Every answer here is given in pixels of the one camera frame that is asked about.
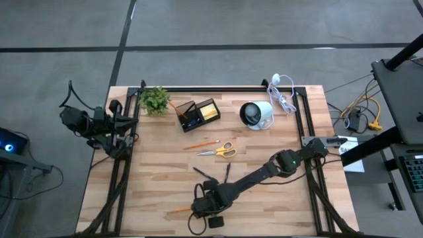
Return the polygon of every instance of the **blue light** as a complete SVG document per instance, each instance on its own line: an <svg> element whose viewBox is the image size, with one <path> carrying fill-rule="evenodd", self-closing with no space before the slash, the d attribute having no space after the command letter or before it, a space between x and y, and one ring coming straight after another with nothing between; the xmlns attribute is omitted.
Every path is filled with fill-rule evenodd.
<svg viewBox="0 0 423 238"><path fill-rule="evenodd" d="M13 145L10 145L10 144L9 145L6 145L5 146L5 149L6 149L7 152L10 152L10 151L13 150Z"/></svg>

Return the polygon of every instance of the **scissor blade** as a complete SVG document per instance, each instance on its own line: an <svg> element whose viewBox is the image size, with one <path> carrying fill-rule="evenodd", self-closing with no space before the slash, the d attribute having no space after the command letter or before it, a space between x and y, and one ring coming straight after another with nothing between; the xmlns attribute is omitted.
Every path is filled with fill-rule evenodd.
<svg viewBox="0 0 423 238"><path fill-rule="evenodd" d="M197 155L214 155L214 154L216 154L215 151L207 151L207 152L198 153Z"/></svg>

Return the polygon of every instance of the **power adapter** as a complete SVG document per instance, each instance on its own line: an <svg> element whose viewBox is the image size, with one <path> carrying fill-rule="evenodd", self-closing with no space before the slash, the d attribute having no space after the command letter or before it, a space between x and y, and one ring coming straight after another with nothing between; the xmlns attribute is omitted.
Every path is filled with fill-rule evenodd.
<svg viewBox="0 0 423 238"><path fill-rule="evenodd" d="M353 109L350 115L348 116L348 119L350 123L347 129L353 132L357 132L358 128L360 127L360 110Z"/></svg>

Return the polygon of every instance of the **yellow sticky notes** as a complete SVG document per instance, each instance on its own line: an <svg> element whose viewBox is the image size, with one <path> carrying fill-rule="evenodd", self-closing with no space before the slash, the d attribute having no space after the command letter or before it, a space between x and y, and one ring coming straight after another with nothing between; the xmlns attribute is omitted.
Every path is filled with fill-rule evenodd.
<svg viewBox="0 0 423 238"><path fill-rule="evenodd" d="M214 116L217 116L217 110L213 103L203 106L200 108L201 114L204 117L204 120L210 119Z"/></svg>

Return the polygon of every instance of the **wooden table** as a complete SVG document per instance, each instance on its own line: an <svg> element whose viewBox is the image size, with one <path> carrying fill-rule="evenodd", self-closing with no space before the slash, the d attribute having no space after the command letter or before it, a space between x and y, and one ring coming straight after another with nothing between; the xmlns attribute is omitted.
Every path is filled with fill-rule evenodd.
<svg viewBox="0 0 423 238"><path fill-rule="evenodd" d="M305 87L316 135L333 136L323 87ZM112 87L108 102L118 99L124 104L126 92L127 87ZM140 139L134 145L121 235L191 235L187 228L190 212L170 212L189 207L194 199L194 185L205 180L202 175L193 171L193 167L222 181L225 168L228 162L231 162L228 180L231 182L255 171L277 151L301 148L295 116L287 115L280 106L274 108L275 122L269 130L252 131L241 122L241 105L250 100L269 100L266 93L171 93L171 100L175 105L190 100L198 103L210 98L215 100L220 109L221 118L187 133L183 133L176 112L171 107L163 117L150 117L141 111L137 125ZM302 106L300 111L301 117L305 118ZM303 127L307 135L305 119ZM188 151L182 149L188 145L216 139L221 143ZM238 153L236 156L225 159L196 155L197 152L220 147L226 141L233 142ZM104 152L97 151L93 163L104 157ZM328 161L335 159L339 157L327 157ZM77 231L84 230L104 205L112 165L113 162L109 159L90 172ZM358 230L342 163L329 163L324 166L323 171L330 201L349 226ZM304 172L302 163L296 174L291 177L274 177L266 182L285 182ZM321 204L319 210L325 228L326 219ZM286 185L254 186L242 193L233 206L221 215L225 218L225 226L207 229L204 235L315 234L305 177ZM201 231L203 225L202 219L192 220L194 231Z"/></svg>

